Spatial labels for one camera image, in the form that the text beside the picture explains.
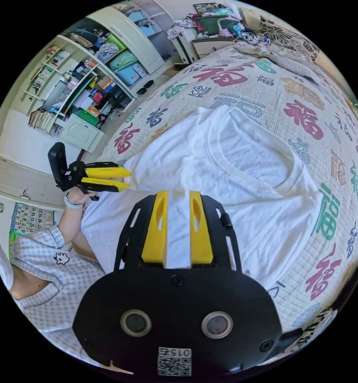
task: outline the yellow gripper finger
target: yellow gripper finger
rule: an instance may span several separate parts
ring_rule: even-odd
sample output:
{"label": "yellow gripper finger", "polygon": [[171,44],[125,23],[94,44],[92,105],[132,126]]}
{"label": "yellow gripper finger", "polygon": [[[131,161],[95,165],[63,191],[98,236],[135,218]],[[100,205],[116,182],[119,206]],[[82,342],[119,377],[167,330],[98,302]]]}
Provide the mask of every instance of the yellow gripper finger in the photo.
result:
{"label": "yellow gripper finger", "polygon": [[85,172],[89,178],[123,178],[131,175],[125,168],[87,168]]}
{"label": "yellow gripper finger", "polygon": [[127,189],[130,186],[129,184],[125,184],[124,182],[113,181],[113,180],[102,180],[101,178],[82,177],[81,182],[86,182],[88,184],[116,186],[120,192],[122,192],[123,190]]}
{"label": "yellow gripper finger", "polygon": [[190,191],[190,254],[191,266],[209,265],[213,261],[202,197],[198,191]]}
{"label": "yellow gripper finger", "polygon": [[169,191],[156,194],[155,203],[148,225],[146,240],[144,241],[142,259],[145,263],[166,266],[167,261],[167,216]]}

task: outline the picture frame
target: picture frame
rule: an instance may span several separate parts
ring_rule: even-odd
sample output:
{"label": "picture frame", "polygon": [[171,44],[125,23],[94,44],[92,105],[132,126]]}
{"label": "picture frame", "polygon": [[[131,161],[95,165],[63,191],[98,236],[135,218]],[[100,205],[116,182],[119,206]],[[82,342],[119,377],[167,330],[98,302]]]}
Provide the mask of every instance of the picture frame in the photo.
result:
{"label": "picture frame", "polygon": [[194,8],[196,9],[197,13],[203,14],[211,11],[212,9],[219,8],[219,6],[217,3],[199,3],[194,4]]}

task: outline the screw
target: screw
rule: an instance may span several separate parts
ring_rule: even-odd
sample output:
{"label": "screw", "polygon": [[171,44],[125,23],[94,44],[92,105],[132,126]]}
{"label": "screw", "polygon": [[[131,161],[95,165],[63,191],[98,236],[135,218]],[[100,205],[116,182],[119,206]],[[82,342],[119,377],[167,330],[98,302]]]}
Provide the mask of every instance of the screw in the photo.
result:
{"label": "screw", "polygon": [[183,284],[184,284],[184,278],[183,278],[181,275],[174,274],[174,275],[171,277],[171,283],[172,283],[174,286],[176,286],[176,287],[183,286]]}
{"label": "screw", "polygon": [[272,348],[272,346],[273,346],[273,340],[272,339],[266,340],[260,346],[260,351],[261,352],[267,352]]}

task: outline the nightstand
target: nightstand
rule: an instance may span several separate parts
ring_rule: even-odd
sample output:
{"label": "nightstand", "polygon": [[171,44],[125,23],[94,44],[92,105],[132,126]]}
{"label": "nightstand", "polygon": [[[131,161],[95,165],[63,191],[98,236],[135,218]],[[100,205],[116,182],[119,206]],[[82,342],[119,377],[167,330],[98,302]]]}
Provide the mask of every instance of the nightstand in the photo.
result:
{"label": "nightstand", "polygon": [[231,45],[235,38],[231,37],[214,37],[192,40],[195,50],[202,59],[212,52],[218,51],[228,45]]}

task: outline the floor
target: floor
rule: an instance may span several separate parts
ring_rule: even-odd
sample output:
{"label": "floor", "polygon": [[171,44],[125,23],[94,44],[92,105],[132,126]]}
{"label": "floor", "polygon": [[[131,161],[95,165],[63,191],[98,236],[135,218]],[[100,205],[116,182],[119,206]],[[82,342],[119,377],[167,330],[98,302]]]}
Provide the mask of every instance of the floor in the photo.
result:
{"label": "floor", "polygon": [[142,104],[152,93],[155,92],[161,85],[165,84],[171,76],[168,75],[160,75],[156,80],[154,80],[154,84],[147,89],[147,92],[144,95],[139,96],[127,109],[125,113],[114,113],[114,115],[110,115],[107,118],[107,121],[102,126],[102,132],[104,132],[103,137],[101,138],[98,146],[94,150],[93,153],[85,152],[82,157],[82,161],[85,163],[95,162],[98,159],[98,156],[101,154],[104,147],[110,141],[111,137],[114,133],[119,129],[119,127],[123,124],[123,122],[129,117],[139,105]]}

